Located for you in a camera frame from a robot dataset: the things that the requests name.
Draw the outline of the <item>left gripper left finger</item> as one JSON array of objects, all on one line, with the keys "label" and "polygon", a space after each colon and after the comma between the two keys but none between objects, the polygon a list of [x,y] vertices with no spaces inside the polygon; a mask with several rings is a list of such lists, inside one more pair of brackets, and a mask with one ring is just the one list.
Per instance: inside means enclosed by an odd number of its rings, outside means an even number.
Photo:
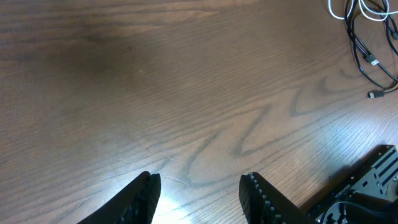
[{"label": "left gripper left finger", "polygon": [[160,193],[160,175],[144,171],[78,224],[151,224]]}]

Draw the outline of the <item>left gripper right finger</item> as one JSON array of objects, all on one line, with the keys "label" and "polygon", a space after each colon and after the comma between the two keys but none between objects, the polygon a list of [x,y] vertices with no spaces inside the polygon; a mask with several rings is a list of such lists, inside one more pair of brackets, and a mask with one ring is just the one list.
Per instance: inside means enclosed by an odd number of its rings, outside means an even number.
[{"label": "left gripper right finger", "polygon": [[317,224],[257,172],[240,177],[239,201],[249,224]]}]

